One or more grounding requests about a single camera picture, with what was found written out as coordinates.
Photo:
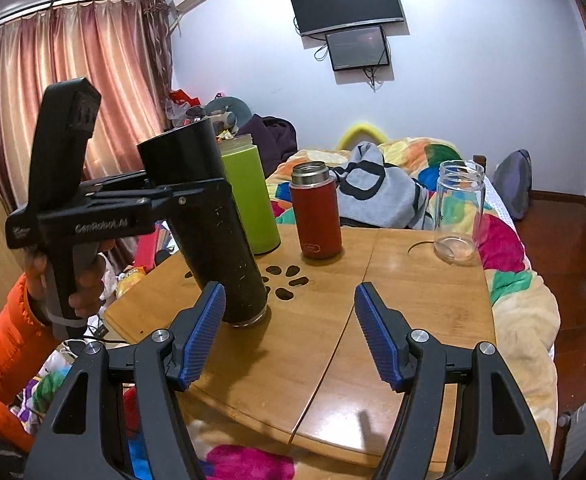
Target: cable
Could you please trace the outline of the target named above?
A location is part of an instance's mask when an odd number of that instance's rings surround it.
[[[96,336],[97,331],[104,326],[104,322],[102,320],[102,316],[100,316],[100,313],[99,312],[96,314],[96,316],[97,316],[97,326],[95,327],[95,326],[90,325],[90,324],[88,325],[88,328],[90,330],[90,334],[93,335],[93,336]]]
[[[95,337],[92,335],[85,335],[84,339],[93,339],[95,341],[99,341],[100,343],[116,343],[116,344],[128,344],[128,341],[124,341],[123,339],[104,339],[101,337]]]
[[[84,343],[84,344],[86,344],[86,341],[84,341],[84,339],[80,339],[78,337],[75,337],[75,338],[71,337],[70,339],[64,339],[64,341],[62,342],[62,344],[65,345],[65,346],[68,346],[68,343],[71,343],[71,342]]]
[[[362,72],[364,72],[364,75],[366,76],[366,78],[369,81],[369,85],[370,87],[373,89],[373,92],[376,90],[375,88],[375,73],[377,72],[377,69],[380,67],[380,63],[382,62],[382,58],[384,57],[384,53],[386,53],[386,57],[388,58],[388,63],[391,63],[391,54],[390,54],[390,49],[388,48],[388,40],[386,39],[386,34],[384,33],[384,29],[382,27],[380,27],[380,31],[382,32],[382,39],[384,40],[384,49],[382,50],[382,53],[379,56],[379,59],[377,60],[377,64],[373,67],[365,67],[362,69]]]
[[[293,18],[293,25],[295,25],[295,31],[300,35],[302,38],[313,38],[315,41],[326,41],[326,37],[324,38],[316,38],[315,36],[311,36],[310,34],[302,34],[299,31],[299,27],[297,27],[297,17]]]
[[[324,50],[324,53],[322,54],[321,57],[317,57],[317,55]],[[318,48],[315,51],[315,54],[313,54],[313,57],[315,58],[316,61],[324,61],[326,59],[326,56],[329,55],[329,44],[328,43],[324,43],[320,48]]]
[[[79,341],[85,345],[86,341],[84,341],[84,339],[67,339],[66,341],[62,341],[62,347],[59,349],[60,353],[70,355],[70,357],[75,360],[77,359],[77,354],[71,350],[71,346],[69,345],[71,341]]]
[[[315,53],[313,54],[313,57],[315,58],[316,61],[324,61],[326,59],[326,56],[329,55],[329,43],[328,41],[326,41],[326,37],[324,38],[318,38],[316,36],[311,36],[310,34],[305,34],[302,35],[299,31],[299,27],[297,27],[297,18],[293,18],[293,25],[295,25],[295,30],[297,31],[298,35],[300,35],[300,37],[302,38],[311,38],[312,40],[315,41],[323,41],[324,44],[318,48]],[[321,56],[318,56],[318,54],[324,50],[324,53]]]

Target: curtain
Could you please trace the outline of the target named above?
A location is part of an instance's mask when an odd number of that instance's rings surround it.
[[[140,170],[136,145],[162,131],[162,95],[140,0],[52,7],[0,27],[0,197],[27,200],[39,102],[52,82],[86,76],[102,104],[85,176]]]
[[[150,51],[154,86],[160,94],[161,109],[158,114],[164,127],[170,122],[164,111],[164,101],[169,99],[172,83],[172,49],[170,47],[169,9],[164,0],[142,0],[142,24],[146,44]]]

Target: screw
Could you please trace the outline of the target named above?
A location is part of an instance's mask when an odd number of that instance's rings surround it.
[[[156,343],[161,343],[163,341],[166,341],[169,337],[170,337],[169,331],[164,330],[163,328],[156,330],[155,332],[153,332],[153,335],[151,335],[151,338]]]
[[[102,343],[100,343],[99,341],[91,341],[86,345],[86,348],[84,349],[84,351],[88,355],[96,354],[100,350],[102,350]]]
[[[413,341],[416,341],[418,343],[425,343],[426,341],[428,341],[428,332],[426,332],[426,330],[418,328],[410,333],[410,338],[412,338]]]
[[[495,354],[495,346],[488,341],[483,341],[480,343],[480,352],[486,355],[493,355]]]

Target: wall-mounted tv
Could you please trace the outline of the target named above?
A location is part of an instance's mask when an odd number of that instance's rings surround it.
[[[399,0],[291,0],[301,35],[370,23],[402,22]]]
[[[348,28],[326,34],[333,70],[388,66],[386,38],[380,25]]]

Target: wooden table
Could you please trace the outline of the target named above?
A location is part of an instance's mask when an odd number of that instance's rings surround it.
[[[472,348],[495,343],[489,295],[479,261],[450,266],[432,251],[432,232],[343,228],[344,251],[330,260],[301,257],[295,226],[279,226],[282,244],[257,257],[271,287],[265,322],[247,329],[222,324],[198,399],[284,443],[361,465],[383,452],[402,396],[379,379],[356,316],[356,285],[371,281],[413,328],[442,343]],[[267,267],[282,269],[279,276]],[[285,276],[289,266],[300,268]],[[180,254],[115,301],[106,320],[129,342],[166,327],[199,295]],[[306,276],[308,284],[288,282]],[[281,300],[276,288],[294,294]],[[452,430],[455,389],[447,387],[432,469],[442,470]]]

